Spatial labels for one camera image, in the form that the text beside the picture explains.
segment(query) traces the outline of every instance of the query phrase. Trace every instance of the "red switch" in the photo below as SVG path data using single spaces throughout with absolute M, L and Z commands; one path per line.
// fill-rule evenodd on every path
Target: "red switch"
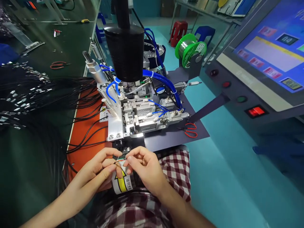
M 256 106 L 245 111 L 251 118 L 256 118 L 268 114 L 262 107 Z
M 231 82 L 224 82 L 223 84 L 222 84 L 222 86 L 223 86 L 223 88 L 228 88 L 228 87 L 230 87 L 231 86 Z

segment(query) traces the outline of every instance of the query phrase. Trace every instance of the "yellow arrow label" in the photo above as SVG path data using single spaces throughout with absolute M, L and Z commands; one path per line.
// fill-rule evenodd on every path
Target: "yellow arrow label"
M 126 192 L 127 191 L 127 187 L 126 187 L 126 183 L 124 182 L 124 177 L 126 176 L 126 174 L 124 173 L 124 171 L 122 170 L 123 173 L 123 177 L 122 178 L 118 178 L 117 175 L 115 176 L 115 180 L 118 180 L 118 186 L 121 192 Z

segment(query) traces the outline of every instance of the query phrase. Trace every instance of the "green spool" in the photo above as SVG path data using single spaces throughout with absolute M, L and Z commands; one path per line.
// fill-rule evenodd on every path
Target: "green spool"
M 184 68 L 190 67 L 190 59 L 193 55 L 200 53 L 205 55 L 207 52 L 207 44 L 205 42 L 197 42 L 195 35 L 189 33 L 183 36 L 175 48 L 175 56 L 178 59 L 182 59 L 182 65 Z

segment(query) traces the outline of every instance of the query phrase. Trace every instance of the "red plastic stool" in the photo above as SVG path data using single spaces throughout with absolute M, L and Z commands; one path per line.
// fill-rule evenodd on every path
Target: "red plastic stool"
M 174 23 L 169 43 L 171 47 L 175 47 L 180 39 L 186 35 L 188 29 L 188 23 L 186 21 L 176 21 Z

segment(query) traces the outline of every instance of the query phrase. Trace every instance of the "checkered fabric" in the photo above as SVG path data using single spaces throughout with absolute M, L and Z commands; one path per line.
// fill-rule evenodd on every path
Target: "checkered fabric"
M 187 202 L 190 197 L 189 152 L 177 148 L 159 160 L 170 185 Z M 108 203 L 99 227 L 173 227 L 166 208 L 146 188 L 130 192 Z

